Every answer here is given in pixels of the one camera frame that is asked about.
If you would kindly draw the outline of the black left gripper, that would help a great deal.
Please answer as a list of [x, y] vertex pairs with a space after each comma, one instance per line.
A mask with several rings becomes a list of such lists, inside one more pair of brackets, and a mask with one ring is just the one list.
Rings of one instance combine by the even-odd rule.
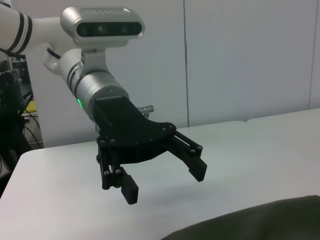
[[93, 117], [104, 140], [96, 156], [102, 189], [120, 188], [129, 205], [138, 202], [139, 187], [122, 164], [152, 160], [168, 150], [184, 162], [198, 182], [204, 180], [208, 165], [201, 159], [203, 147], [178, 132], [172, 123], [145, 118], [127, 97], [96, 100]]

